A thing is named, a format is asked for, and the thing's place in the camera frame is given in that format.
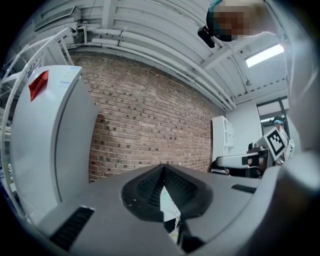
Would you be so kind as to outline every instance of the brick wall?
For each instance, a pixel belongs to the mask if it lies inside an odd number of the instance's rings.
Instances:
[[[181,164],[207,171],[213,117],[224,113],[187,84],[143,63],[106,54],[74,53],[100,107],[90,182],[147,165]]]

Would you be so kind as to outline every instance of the vent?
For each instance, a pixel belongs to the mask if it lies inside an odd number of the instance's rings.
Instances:
[[[233,185],[231,188],[234,190],[239,190],[239,191],[250,193],[250,194],[254,194],[257,190],[255,187],[244,186],[239,184]]]
[[[160,194],[164,186],[185,220],[204,214],[213,200],[206,183],[174,166],[159,164],[123,186],[123,204],[140,220],[163,222]]]
[[[45,25],[50,24],[51,22],[54,22],[54,21],[59,20],[61,18],[70,16],[73,13],[75,8],[76,7],[71,7],[71,8],[59,11],[59,12],[57,12],[57,13],[55,13],[55,14],[47,17],[47,18],[44,18],[43,20],[41,20],[37,24],[35,24],[34,30],[36,31],[36,30],[44,27]]]
[[[50,240],[68,251],[94,212],[93,209],[86,207],[78,208]]]

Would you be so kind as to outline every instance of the white shelf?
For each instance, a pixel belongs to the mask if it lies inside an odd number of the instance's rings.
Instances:
[[[217,157],[228,156],[229,150],[234,146],[234,129],[232,123],[224,116],[212,119],[213,161]]]

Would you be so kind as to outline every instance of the fluorescent light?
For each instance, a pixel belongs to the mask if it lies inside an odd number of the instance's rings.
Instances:
[[[257,55],[254,55],[246,60],[246,64],[248,65],[248,68],[252,67],[253,65],[256,65],[260,62],[263,62],[273,56],[276,56],[278,54],[281,54],[284,52],[284,48],[277,44],[274,47],[271,47],[269,49],[264,50],[263,52],[258,53]]]

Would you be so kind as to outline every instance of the white railing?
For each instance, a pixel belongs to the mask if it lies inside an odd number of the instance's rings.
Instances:
[[[66,57],[69,61],[69,63],[67,62],[66,58],[63,55],[63,52],[61,50],[61,48],[59,47],[60,51],[59,54],[63,56],[63,60],[64,60],[64,64],[65,65],[74,65],[70,54],[68,52],[67,46],[66,46],[66,42],[64,40],[64,33],[69,30],[69,28],[65,28],[64,30],[62,30],[61,32],[47,37],[45,39],[42,39],[32,45],[26,45],[14,58],[14,60],[12,61],[11,65],[9,66],[9,68],[7,69],[4,77],[2,78],[2,81],[0,81],[0,91],[2,88],[2,84],[4,83],[4,81],[6,81],[6,79],[8,78],[12,68],[14,67],[14,65],[17,63],[17,61],[19,60],[19,58],[22,56],[22,54],[26,53],[27,51],[30,50],[34,50],[35,48],[41,47],[35,52],[35,54],[30,58],[30,60],[27,62],[27,64],[24,66],[24,68],[22,69],[21,72],[19,72],[19,75],[17,76],[13,87],[9,90],[10,91],[10,95],[8,97],[8,100],[6,102],[5,105],[5,109],[3,112],[3,118],[2,118],[2,124],[1,124],[1,136],[0,136],[0,153],[1,153],[1,163],[2,163],[2,169],[3,169],[3,173],[4,173],[4,180],[7,184],[8,187],[8,195],[18,213],[18,215],[22,218],[24,218],[16,200],[14,197],[14,194],[11,190],[10,184],[11,184],[11,179],[10,179],[10,174],[8,171],[8,162],[6,159],[6,126],[7,126],[7,122],[8,122],[8,117],[9,117],[9,111],[13,102],[13,99],[17,93],[17,89],[19,87],[19,85],[21,84],[22,80],[25,78],[25,76],[27,75],[28,70],[30,69],[30,67],[33,65],[33,63],[38,60],[39,58],[41,58],[41,65],[44,66],[45,63],[45,50],[48,50],[49,47],[55,43],[57,40],[60,40],[61,44],[62,44],[62,48],[66,54]]]

